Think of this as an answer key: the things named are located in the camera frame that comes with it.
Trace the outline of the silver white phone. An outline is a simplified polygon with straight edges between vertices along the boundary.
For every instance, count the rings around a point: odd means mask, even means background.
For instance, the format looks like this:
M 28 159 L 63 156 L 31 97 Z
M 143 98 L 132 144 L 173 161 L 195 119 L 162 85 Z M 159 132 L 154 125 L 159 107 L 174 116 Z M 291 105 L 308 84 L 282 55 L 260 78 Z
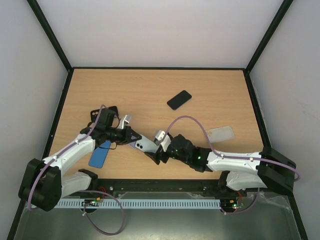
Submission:
M 153 152 L 155 153 L 156 150 L 159 148 L 158 145 L 156 145 L 153 141 L 145 137 L 144 135 L 141 135 L 142 139 L 136 141 L 136 145 L 138 146 L 138 150 L 145 152 Z

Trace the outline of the lilac phone case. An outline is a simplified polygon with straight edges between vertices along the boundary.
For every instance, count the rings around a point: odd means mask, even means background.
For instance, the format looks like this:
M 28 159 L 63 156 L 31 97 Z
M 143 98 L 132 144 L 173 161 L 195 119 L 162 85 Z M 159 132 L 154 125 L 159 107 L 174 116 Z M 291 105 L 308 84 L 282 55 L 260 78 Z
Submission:
M 136 141 L 129 143 L 129 145 L 130 145 L 132 148 L 134 148 L 134 149 L 137 149 L 137 148 L 138 148 Z

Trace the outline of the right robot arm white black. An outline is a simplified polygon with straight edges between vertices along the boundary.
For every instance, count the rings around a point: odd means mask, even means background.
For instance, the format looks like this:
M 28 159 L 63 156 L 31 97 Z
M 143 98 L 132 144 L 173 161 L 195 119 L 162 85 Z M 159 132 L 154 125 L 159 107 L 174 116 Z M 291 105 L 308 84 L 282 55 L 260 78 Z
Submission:
M 271 147 L 252 153 L 213 151 L 193 145 L 181 134 L 172 137 L 164 131 L 159 131 L 154 141 L 144 138 L 135 147 L 157 165 L 175 159 L 200 173 L 221 172 L 218 191 L 224 196 L 249 188 L 266 188 L 280 195 L 293 193 L 296 164 Z

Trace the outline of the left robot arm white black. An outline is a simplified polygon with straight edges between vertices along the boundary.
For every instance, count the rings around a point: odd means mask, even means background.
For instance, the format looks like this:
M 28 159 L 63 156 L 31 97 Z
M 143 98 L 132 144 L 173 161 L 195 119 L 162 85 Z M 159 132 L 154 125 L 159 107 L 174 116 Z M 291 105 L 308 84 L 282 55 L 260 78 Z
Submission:
M 65 173 L 106 141 L 121 146 L 142 139 L 128 125 L 130 115 L 119 118 L 114 107 L 102 105 L 90 114 L 91 121 L 72 142 L 58 152 L 42 160 L 34 158 L 26 165 L 18 196 L 26 202 L 29 211 L 48 212 L 61 198 L 87 190 L 93 178 L 91 173 L 79 171 L 71 176 L 65 176 Z

